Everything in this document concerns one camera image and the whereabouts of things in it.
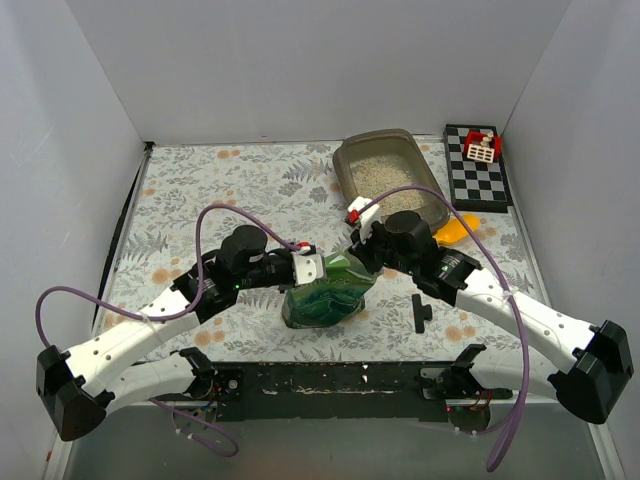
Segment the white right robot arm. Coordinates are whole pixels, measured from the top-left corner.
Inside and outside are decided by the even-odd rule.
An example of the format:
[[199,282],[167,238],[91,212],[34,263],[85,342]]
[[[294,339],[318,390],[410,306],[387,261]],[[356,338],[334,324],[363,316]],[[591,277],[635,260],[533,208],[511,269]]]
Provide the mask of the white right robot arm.
[[523,367],[520,357],[460,356],[448,375],[464,397],[483,390],[516,390],[523,377],[534,394],[556,399],[581,420],[603,424],[634,374],[627,333],[617,323],[572,318],[500,283],[498,276],[458,250],[440,247],[414,211],[382,220],[375,205],[351,207],[351,253],[370,272],[408,275],[425,295],[475,314],[525,340],[524,352],[543,356]]

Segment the yellow plastic scoop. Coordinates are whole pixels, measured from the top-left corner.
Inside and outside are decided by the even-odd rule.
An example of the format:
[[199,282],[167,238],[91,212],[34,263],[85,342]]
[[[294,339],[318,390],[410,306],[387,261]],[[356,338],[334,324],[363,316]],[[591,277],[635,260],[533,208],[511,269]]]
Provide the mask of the yellow plastic scoop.
[[[464,214],[463,220],[472,231],[477,230],[480,226],[480,219],[471,213]],[[468,231],[457,218],[452,218],[433,234],[433,238],[441,246],[452,246],[467,236]]]

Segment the green cat litter bag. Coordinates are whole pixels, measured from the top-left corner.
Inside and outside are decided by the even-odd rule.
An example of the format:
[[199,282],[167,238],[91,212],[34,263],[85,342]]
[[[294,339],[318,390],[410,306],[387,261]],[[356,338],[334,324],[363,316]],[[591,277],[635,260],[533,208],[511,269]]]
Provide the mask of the green cat litter bag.
[[381,271],[370,273],[348,250],[325,258],[325,276],[285,295],[282,318],[292,329],[328,328],[348,320],[366,306],[365,295]]

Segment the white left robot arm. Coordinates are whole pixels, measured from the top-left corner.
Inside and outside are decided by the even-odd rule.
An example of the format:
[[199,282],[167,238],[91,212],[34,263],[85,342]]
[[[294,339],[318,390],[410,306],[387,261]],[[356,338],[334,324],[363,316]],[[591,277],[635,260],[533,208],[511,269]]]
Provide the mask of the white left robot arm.
[[234,306],[241,291],[286,290],[313,279],[315,251],[285,245],[268,251],[267,234],[242,225],[139,311],[111,329],[62,350],[49,340],[36,360],[36,392],[59,438],[77,440],[114,411],[165,394],[193,400],[212,390],[213,368],[196,348],[161,361],[143,356]]

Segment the black bag clip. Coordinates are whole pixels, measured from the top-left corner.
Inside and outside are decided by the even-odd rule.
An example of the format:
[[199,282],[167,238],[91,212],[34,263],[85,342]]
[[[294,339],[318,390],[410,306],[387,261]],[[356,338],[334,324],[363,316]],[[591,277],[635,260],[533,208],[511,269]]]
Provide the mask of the black bag clip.
[[416,334],[424,334],[426,325],[433,320],[433,309],[430,304],[423,304],[419,294],[411,296],[414,329]]

